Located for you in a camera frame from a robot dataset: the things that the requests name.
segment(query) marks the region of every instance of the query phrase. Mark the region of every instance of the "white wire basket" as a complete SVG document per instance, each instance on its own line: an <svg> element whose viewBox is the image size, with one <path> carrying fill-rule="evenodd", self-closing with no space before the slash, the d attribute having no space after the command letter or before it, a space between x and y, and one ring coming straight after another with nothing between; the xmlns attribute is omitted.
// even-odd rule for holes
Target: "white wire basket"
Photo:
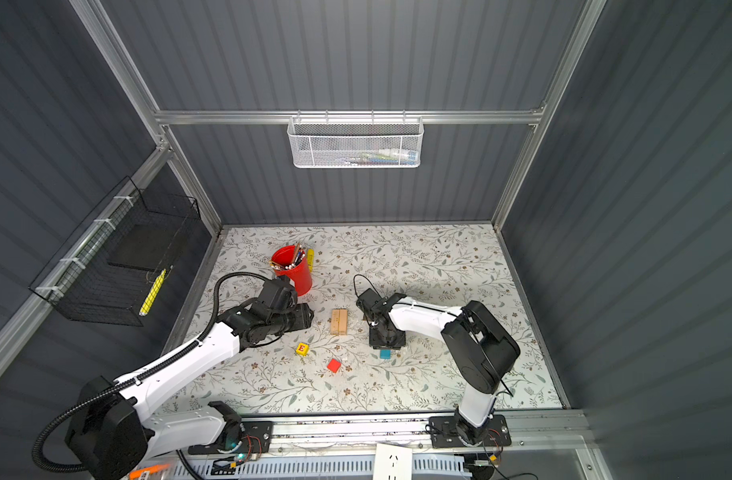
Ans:
<svg viewBox="0 0 732 480"><path fill-rule="evenodd" d="M288 139L299 168L416 168L422 119L395 123L310 123L290 118Z"/></svg>

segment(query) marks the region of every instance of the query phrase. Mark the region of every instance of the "floral pattern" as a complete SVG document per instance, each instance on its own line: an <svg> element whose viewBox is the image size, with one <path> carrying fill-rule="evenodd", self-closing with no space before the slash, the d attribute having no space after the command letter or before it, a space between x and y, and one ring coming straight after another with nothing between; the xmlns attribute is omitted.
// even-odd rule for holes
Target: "floral pattern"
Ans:
<svg viewBox="0 0 732 480"><path fill-rule="evenodd" d="M355 307L353 275L364 274L383 295L406 293L440 305L486 304L518 341L521 356L505 376L514 397L498 408L560 408L543 354L525 318L499 243L490 225L299 226L233 228L217 259L186 339L207 323L220 276L246 270L271 276L267 260L285 245L315 250L313 288L300 297L315 317L310 329L221 362L177 392L163 412L198 408L221 399L237 412L350 412L454 408L465 382L445 345L409 332L389 360L368 345L368 327ZM367 288L358 277L357 288ZM221 288L225 310L260 286L238 277ZM330 333L332 309L347 309L347 335ZM310 345L307 356L295 349ZM339 372L326 366L334 358Z"/></svg>

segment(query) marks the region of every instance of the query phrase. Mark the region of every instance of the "red bucket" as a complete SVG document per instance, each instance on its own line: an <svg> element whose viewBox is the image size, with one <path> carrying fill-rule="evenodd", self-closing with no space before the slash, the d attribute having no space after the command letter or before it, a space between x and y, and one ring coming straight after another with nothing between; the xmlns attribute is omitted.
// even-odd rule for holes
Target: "red bucket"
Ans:
<svg viewBox="0 0 732 480"><path fill-rule="evenodd" d="M272 256L272 261L278 265L291 265L294 260L294 245L284 246ZM309 292L313 286L313 277L310 275L310 266L307 264L307 253L303 253L302 261L299 265L290 270L275 270L275 275L285 275L294 282L294 288L297 289L299 296Z"/></svg>

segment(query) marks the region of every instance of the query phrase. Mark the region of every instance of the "dark gray side wall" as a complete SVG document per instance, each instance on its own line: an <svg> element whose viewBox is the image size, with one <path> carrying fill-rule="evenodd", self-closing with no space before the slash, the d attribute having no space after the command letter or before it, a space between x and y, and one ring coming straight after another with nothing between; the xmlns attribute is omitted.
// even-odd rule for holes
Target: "dark gray side wall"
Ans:
<svg viewBox="0 0 732 480"><path fill-rule="evenodd" d="M225 224L490 220L526 125L427 125L418 168L296 168L282 125L176 125Z"/></svg>
<svg viewBox="0 0 732 480"><path fill-rule="evenodd" d="M67 1L0 2L0 328L153 148Z"/></svg>
<svg viewBox="0 0 732 480"><path fill-rule="evenodd" d="M537 108L582 4L104 2L168 110Z"/></svg>
<svg viewBox="0 0 732 480"><path fill-rule="evenodd" d="M732 2L610 2L504 228L616 478L732 478Z"/></svg>
<svg viewBox="0 0 732 480"><path fill-rule="evenodd" d="M183 194L169 168L160 171L149 189ZM210 240L199 223L141 327L73 322L56 312L46 318L0 379L1 480L80 478L39 470L30 460L33 440L75 404L89 380L100 375L112 380L158 358ZM46 454L56 462L76 463L64 446L64 428L50 437Z"/></svg>

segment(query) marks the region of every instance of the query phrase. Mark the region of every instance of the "floral tablecloth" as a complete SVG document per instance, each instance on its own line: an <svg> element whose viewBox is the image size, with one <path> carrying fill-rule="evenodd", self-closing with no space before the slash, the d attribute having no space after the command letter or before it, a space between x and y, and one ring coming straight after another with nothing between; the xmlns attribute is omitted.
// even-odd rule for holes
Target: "floral tablecloth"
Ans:
<svg viewBox="0 0 732 480"><path fill-rule="evenodd" d="M542 352L490 225L300 226L229 230L186 339L194 338L211 312L217 278L237 270L271 276L267 264L278 248L302 242L315 250L313 288L300 302L315 312L312 328L292 332L270 346L246 350L180 390L163 412L198 408L221 399L237 412L350 412L454 408L464 380L438 340L408 333L407 345L381 360L368 345L363 314L355 307L353 274L364 274L383 295L406 293L439 305L483 302L518 341L521 356L505 382L514 397L498 408L560 408ZM367 282L357 280L358 291ZM221 309L261 288L245 277L221 288ZM347 335L331 335L332 309L347 309ZM299 342L308 356L295 354ZM335 358L338 373L326 365Z"/></svg>

